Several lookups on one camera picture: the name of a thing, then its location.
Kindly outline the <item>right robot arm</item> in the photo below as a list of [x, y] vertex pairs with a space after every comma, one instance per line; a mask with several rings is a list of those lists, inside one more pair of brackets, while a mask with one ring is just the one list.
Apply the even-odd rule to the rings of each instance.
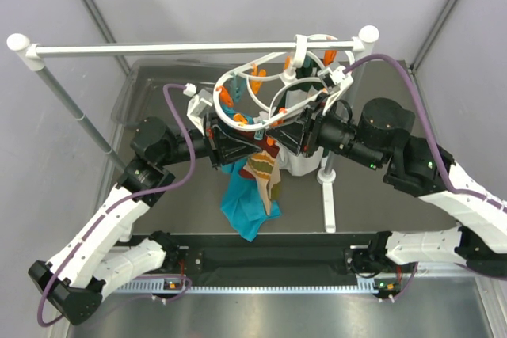
[[368, 271], [436, 262], [504, 278], [506, 203], [473, 181], [434, 139], [413, 136], [414, 121], [413, 112], [384, 97], [368, 101], [358, 123], [343, 121], [325, 112], [318, 97], [298, 116], [277, 120], [267, 135], [293, 154], [309, 157], [322, 147], [372, 170], [385, 169], [385, 184], [458, 222], [441, 231], [378, 232], [362, 250]]

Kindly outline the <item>striped beige sock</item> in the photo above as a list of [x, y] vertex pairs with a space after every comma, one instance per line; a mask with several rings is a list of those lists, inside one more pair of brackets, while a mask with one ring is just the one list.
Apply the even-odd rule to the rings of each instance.
[[273, 204], [280, 197], [281, 174], [278, 163], [274, 165], [267, 162], [258, 164], [254, 170], [257, 179], [257, 188], [265, 213], [270, 216], [273, 211]]

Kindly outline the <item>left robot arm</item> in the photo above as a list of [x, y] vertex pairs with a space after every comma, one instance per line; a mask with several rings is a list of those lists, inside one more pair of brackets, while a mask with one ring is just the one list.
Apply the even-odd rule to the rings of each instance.
[[254, 134], [262, 125], [245, 118], [209, 112], [194, 129], [185, 128], [179, 117], [175, 121], [179, 133], [157, 117], [138, 125], [131, 141], [135, 156], [97, 212], [59, 253], [29, 268], [29, 277], [41, 293], [40, 325], [50, 326], [43, 318], [47, 303], [72, 325], [80, 325], [124, 284], [148, 272], [172, 272], [180, 265], [181, 249], [162, 231], [125, 253], [107, 255], [164, 193], [190, 180], [197, 159], [209, 158], [214, 166], [221, 166], [261, 150]]

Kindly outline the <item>blue cloth garment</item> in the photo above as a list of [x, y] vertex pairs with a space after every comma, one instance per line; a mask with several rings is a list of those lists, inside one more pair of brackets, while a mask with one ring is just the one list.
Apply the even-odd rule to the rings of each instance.
[[253, 241], [262, 224], [281, 216], [278, 200], [273, 204], [270, 216], [265, 213], [264, 205], [257, 188], [257, 181], [241, 177], [238, 172], [246, 163], [243, 158], [233, 164], [221, 167], [223, 173], [230, 176], [227, 190], [222, 198], [220, 210], [226, 216], [231, 227], [246, 241]]

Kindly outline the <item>striped sock red cuff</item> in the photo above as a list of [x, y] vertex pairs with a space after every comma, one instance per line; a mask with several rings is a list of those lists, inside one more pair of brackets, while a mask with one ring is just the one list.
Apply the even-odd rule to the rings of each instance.
[[280, 166], [277, 161], [279, 147], [267, 146], [262, 152], [253, 154], [246, 159], [246, 163], [238, 174], [251, 180], [280, 180]]

